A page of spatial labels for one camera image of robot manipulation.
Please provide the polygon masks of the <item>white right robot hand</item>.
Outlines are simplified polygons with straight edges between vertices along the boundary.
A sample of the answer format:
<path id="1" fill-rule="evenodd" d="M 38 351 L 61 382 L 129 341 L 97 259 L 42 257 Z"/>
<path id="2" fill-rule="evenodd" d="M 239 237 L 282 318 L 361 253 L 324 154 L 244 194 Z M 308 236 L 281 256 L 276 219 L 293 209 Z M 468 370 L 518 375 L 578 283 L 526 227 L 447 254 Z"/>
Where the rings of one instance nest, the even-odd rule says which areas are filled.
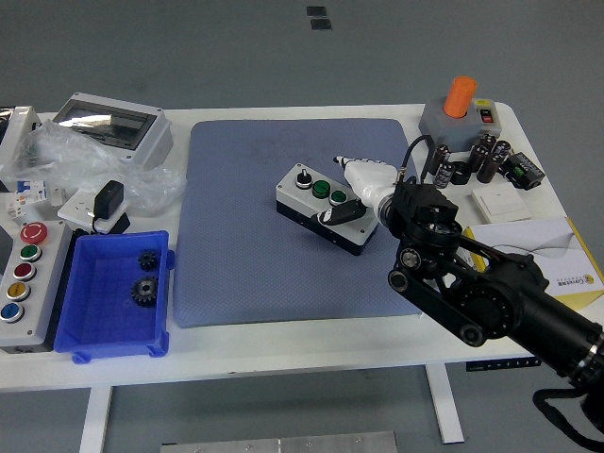
<path id="1" fill-rule="evenodd" d="M 333 227 L 360 219 L 369 210 L 383 225 L 392 204 L 398 171 L 380 160 L 336 157 L 344 169 L 344 178 L 357 199 L 346 201 L 314 215 L 323 226 Z"/>

